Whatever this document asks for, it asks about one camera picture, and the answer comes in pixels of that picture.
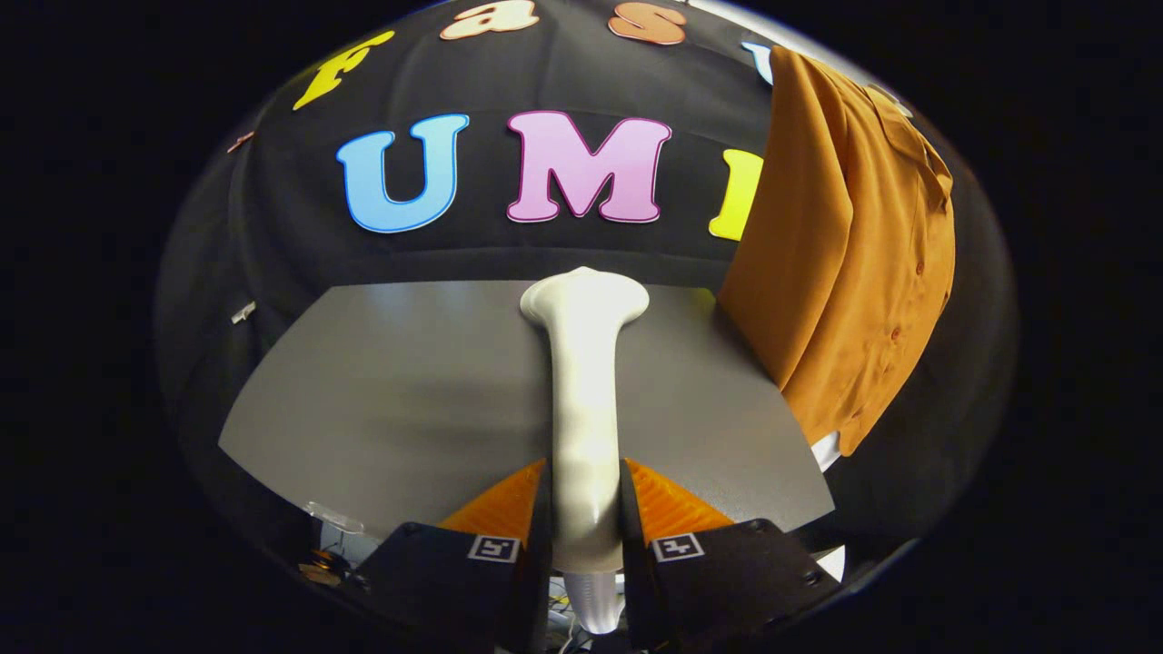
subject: cable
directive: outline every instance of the cable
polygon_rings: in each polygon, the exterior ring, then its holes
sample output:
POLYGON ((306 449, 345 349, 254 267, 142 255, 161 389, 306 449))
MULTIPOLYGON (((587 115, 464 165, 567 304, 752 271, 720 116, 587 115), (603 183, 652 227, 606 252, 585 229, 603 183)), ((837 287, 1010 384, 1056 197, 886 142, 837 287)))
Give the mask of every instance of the cable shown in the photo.
POLYGON ((562 645, 562 648, 557 651, 557 654, 565 654, 565 648, 569 647, 571 642, 573 642, 573 625, 576 625, 577 621, 578 621, 578 616, 577 613, 575 613, 573 617, 570 618, 570 638, 569 640, 565 641, 565 644, 562 645))

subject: letter a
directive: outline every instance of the letter a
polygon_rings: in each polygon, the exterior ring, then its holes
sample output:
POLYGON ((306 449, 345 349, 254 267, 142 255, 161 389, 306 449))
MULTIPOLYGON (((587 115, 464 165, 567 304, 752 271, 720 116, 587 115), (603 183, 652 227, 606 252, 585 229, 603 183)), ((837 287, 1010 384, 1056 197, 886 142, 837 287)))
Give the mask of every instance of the letter a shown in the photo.
POLYGON ((457 22, 445 27, 444 31, 440 33, 440 37, 444 41, 456 41, 486 31, 525 29, 541 20, 533 15, 533 8, 534 3, 529 0, 505 0, 481 5, 457 14, 457 22))

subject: letter m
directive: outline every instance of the letter m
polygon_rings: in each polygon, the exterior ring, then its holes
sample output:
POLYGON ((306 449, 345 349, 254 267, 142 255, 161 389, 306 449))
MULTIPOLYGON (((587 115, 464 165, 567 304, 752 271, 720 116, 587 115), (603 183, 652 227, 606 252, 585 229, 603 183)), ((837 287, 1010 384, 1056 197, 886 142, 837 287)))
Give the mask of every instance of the letter m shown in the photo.
POLYGON ((541 222, 561 207, 549 198, 550 177, 576 216, 590 212, 606 182, 609 198, 598 207, 606 220, 651 222, 661 211, 654 202, 655 173, 670 127, 630 118, 618 123, 597 152, 590 152, 573 121, 562 112, 526 112, 508 122, 521 135, 521 190, 508 216, 541 222))

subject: gray table surface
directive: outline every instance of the gray table surface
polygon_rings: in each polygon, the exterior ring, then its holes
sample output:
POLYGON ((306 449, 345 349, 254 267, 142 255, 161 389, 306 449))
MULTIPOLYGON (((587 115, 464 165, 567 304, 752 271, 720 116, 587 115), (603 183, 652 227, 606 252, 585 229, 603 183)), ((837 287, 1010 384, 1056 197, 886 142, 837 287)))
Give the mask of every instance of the gray table surface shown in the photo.
MULTIPOLYGON (((549 340, 533 282, 338 286, 263 358, 219 445, 297 506, 384 539, 549 455, 549 340)), ((648 285, 618 340, 619 447, 736 521, 833 510, 799 425, 705 289, 648 285)))

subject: foam letter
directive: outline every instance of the foam letter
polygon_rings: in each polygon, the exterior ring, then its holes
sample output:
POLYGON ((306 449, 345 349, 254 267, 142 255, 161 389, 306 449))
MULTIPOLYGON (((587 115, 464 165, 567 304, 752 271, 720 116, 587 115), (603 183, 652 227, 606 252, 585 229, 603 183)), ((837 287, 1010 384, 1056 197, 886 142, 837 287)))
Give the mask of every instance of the foam letter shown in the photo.
POLYGON ((618 123, 594 154, 573 121, 562 112, 526 112, 508 122, 521 135, 521 190, 508 216, 541 222, 557 216, 549 199, 550 176, 576 216, 590 212, 598 193, 613 178, 609 199, 598 213, 615 222, 650 222, 662 213, 654 202, 655 173, 662 144, 671 129, 652 120, 630 118, 618 123))
POLYGON ((344 144, 335 154, 343 164, 343 184, 351 218, 370 232, 390 234, 423 227, 448 211, 456 197, 456 135, 469 126, 464 114, 444 114, 412 126, 424 147, 424 190, 406 202, 387 194, 384 151, 395 141, 391 131, 373 131, 344 144))
POLYGON ((768 84, 775 85, 771 81, 771 48, 758 43, 743 43, 742 45, 744 50, 750 50, 755 55, 755 70, 759 71, 759 77, 768 84))
POLYGON ((368 51, 371 50, 373 45, 385 43, 394 35, 394 31, 385 31, 384 34, 369 38, 368 41, 364 41, 359 45, 356 45, 336 57, 327 59, 323 65, 319 66, 319 72, 315 74, 315 79, 311 80, 311 86, 307 87, 307 92, 302 94, 302 98, 299 98, 299 101, 294 104, 294 107, 292 107, 291 111, 298 111, 304 105, 334 91, 335 87, 343 81, 342 79, 336 78, 340 72, 351 72, 352 69, 363 62, 364 57, 368 56, 368 51))
POLYGON ((504 0, 491 5, 481 5, 456 15, 455 23, 444 28, 440 37, 455 41, 477 36, 486 31, 516 31, 525 29, 541 19, 533 15, 534 3, 529 0, 504 0))
POLYGON ((686 33, 678 27, 686 24, 686 16, 675 9, 645 2, 622 2, 614 7, 614 13, 616 16, 606 24, 619 36, 658 45, 675 45, 686 38, 686 33))
POLYGON ((711 220, 711 233, 720 239, 739 241, 743 237, 747 216, 751 213, 751 202, 759 187, 759 171, 763 170, 763 157, 743 150, 723 150, 723 161, 730 173, 727 177, 727 192, 723 194, 723 206, 719 215, 711 220))

